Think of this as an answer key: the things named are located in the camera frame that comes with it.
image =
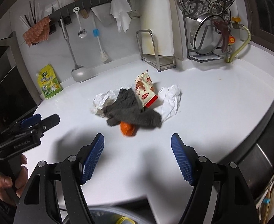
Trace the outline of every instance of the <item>dish towel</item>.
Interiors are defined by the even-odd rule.
[[[116,18],[118,33],[123,29],[126,32],[130,26],[131,18],[128,12],[132,9],[127,0],[112,0],[110,13]]]
[[[162,116],[162,122],[177,114],[179,102],[181,100],[180,94],[181,90],[177,85],[162,87],[159,91],[159,100],[163,100],[163,104],[156,107],[154,110]]]
[[[126,89],[133,88],[134,85],[129,85]],[[103,108],[112,105],[119,94],[120,89],[111,90],[106,93],[100,93],[93,99],[93,106],[91,112],[93,114],[105,117]],[[171,87],[162,87],[158,93],[158,100],[162,100],[163,104],[154,108],[162,116],[162,122],[177,114],[179,102],[181,100],[181,90],[177,85]]]
[[[50,18],[45,17],[33,25],[27,32],[23,34],[23,38],[29,47],[32,44],[48,40],[50,32]]]

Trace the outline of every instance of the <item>crumpled paper towel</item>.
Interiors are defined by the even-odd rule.
[[[110,13],[116,18],[118,33],[123,29],[126,32],[130,26],[131,18],[127,12],[131,12],[131,6],[127,0],[112,0]]]
[[[95,98],[93,99],[93,107],[90,109],[91,113],[98,115],[100,117],[105,117],[103,108],[115,102],[119,94],[119,90],[122,88],[125,88],[128,90],[129,88],[134,88],[134,84],[96,95]]]
[[[177,114],[179,102],[181,100],[181,90],[177,85],[162,87],[158,93],[158,99],[163,100],[163,104],[154,108],[162,116],[162,122]]]
[[[128,87],[122,88],[134,88],[134,84],[129,85]],[[111,105],[117,99],[119,90],[110,90],[106,93],[100,93],[95,96],[93,99],[93,107],[91,112],[98,116],[104,117],[103,108]],[[172,116],[176,115],[179,108],[179,102],[181,100],[181,90],[177,85],[172,85],[171,87],[162,87],[158,93],[158,99],[163,101],[163,104],[154,108],[162,116],[162,122],[168,120]]]

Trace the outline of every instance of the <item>cutting board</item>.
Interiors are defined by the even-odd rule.
[[[176,1],[169,0],[169,2],[170,2],[171,20],[172,20],[174,56],[180,60],[184,60],[183,44],[181,40],[181,29],[179,25]]]
[[[141,29],[150,29],[158,44],[159,55],[173,56],[173,31],[169,0],[140,0]],[[154,55],[149,33],[142,33],[144,54]]]

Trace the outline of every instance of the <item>pink cloth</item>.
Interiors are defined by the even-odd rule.
[[[23,34],[26,44],[31,46],[38,42],[48,40],[50,32],[50,18],[45,17]]]

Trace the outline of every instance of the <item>white towel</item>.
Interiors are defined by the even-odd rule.
[[[118,33],[123,29],[126,32],[130,26],[131,18],[128,12],[132,11],[127,0],[112,0],[110,13],[116,18]]]
[[[162,122],[168,120],[177,114],[179,102],[181,100],[181,90],[177,85],[171,87],[162,87],[158,93],[159,100],[163,100],[163,104],[154,110],[162,116]]]

